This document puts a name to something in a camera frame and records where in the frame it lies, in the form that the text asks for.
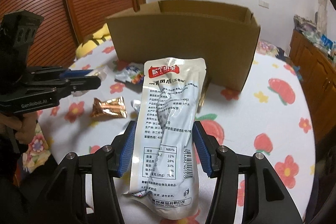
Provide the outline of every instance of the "blue gripper pad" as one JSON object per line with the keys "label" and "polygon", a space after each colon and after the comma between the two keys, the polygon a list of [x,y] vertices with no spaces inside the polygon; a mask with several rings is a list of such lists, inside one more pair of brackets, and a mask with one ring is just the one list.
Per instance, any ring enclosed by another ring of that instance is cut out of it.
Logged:
{"label": "blue gripper pad", "polygon": [[85,75],[92,72],[92,69],[85,69],[85,70],[66,70],[65,72],[59,75],[60,79],[64,78],[71,78],[71,77],[84,77]]}
{"label": "blue gripper pad", "polygon": [[120,153],[119,168],[117,171],[119,177],[122,177],[122,175],[127,171],[129,164],[131,162],[132,155],[133,155],[136,127],[137,127],[137,123],[135,122],[132,128],[130,129],[128,138],[125,141],[125,145]]}
{"label": "blue gripper pad", "polygon": [[208,177],[210,177],[213,173],[211,168],[211,156],[204,143],[201,132],[195,123],[193,125],[193,140],[196,146],[199,160],[201,161],[203,172],[207,173]]}

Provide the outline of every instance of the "white tablecloth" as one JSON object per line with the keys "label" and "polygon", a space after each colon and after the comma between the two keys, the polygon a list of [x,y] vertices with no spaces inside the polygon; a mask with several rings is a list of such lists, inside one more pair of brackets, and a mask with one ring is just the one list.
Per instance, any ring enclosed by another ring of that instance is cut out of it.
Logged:
{"label": "white tablecloth", "polygon": [[[130,101],[141,99],[141,87],[114,80],[119,62],[112,41],[95,48],[71,69],[95,69],[105,66],[106,79],[98,90],[69,96],[59,107],[40,111],[39,122],[51,152],[59,163],[68,152],[85,155],[110,144],[123,133],[136,115]],[[94,121],[89,118],[93,98],[105,101],[122,95],[128,118]],[[310,114],[298,78],[289,65],[270,56],[256,53],[241,94],[210,84],[206,99],[196,119],[220,144],[245,155],[263,151],[288,188],[301,216],[304,215],[314,177],[315,143]],[[204,223],[211,204],[216,179],[199,171],[199,212],[183,223]],[[168,221],[152,213],[143,204],[121,196],[128,190],[129,172],[115,179],[115,187],[125,223],[165,224]],[[241,223],[244,200],[244,177],[239,177],[235,223]]]}

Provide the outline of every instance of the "metal screw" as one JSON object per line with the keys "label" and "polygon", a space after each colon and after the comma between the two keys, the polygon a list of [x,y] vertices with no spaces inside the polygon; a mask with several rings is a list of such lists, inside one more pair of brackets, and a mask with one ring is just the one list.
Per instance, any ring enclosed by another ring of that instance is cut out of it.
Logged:
{"label": "metal screw", "polygon": [[110,146],[109,144],[104,145],[104,146],[103,146],[103,150],[104,150],[105,152],[109,152],[109,151],[112,150],[112,146]]}
{"label": "metal screw", "polygon": [[255,154],[255,157],[256,157],[258,160],[262,160],[262,159],[264,158],[264,154],[258,152],[258,153]]}
{"label": "metal screw", "polygon": [[218,147],[218,150],[220,151],[220,152],[228,152],[228,148],[225,146],[225,145],[220,145],[219,147]]}
{"label": "metal screw", "polygon": [[67,154],[67,159],[72,160],[75,156],[76,154],[74,152],[70,152]]}

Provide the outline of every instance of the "snack package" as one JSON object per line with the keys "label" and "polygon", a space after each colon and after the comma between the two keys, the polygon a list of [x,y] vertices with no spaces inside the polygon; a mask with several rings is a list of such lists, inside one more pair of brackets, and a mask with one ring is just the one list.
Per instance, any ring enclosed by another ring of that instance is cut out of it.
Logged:
{"label": "snack package", "polygon": [[141,101],[140,100],[132,100],[131,101],[131,106],[135,110],[136,114],[139,115],[140,112],[140,106],[141,106]]}
{"label": "snack package", "polygon": [[92,112],[90,117],[112,116],[115,118],[127,118],[127,111],[124,97],[100,101],[98,98],[93,99]]}
{"label": "snack package", "polygon": [[121,82],[130,82],[132,84],[142,84],[143,83],[143,65],[137,63],[130,63],[128,66],[123,68],[121,72],[115,75],[115,79]]}
{"label": "snack package", "polygon": [[166,58],[144,67],[128,195],[172,220],[198,211],[192,128],[205,77],[204,59]]}

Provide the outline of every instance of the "open cardboard box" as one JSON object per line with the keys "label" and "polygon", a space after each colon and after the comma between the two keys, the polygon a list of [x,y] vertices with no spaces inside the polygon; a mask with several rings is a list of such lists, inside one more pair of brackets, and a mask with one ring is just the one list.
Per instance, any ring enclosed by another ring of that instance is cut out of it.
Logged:
{"label": "open cardboard box", "polygon": [[241,91],[250,71],[260,25],[238,5],[198,0],[162,0],[106,18],[123,61],[165,57],[204,58],[211,82]]}

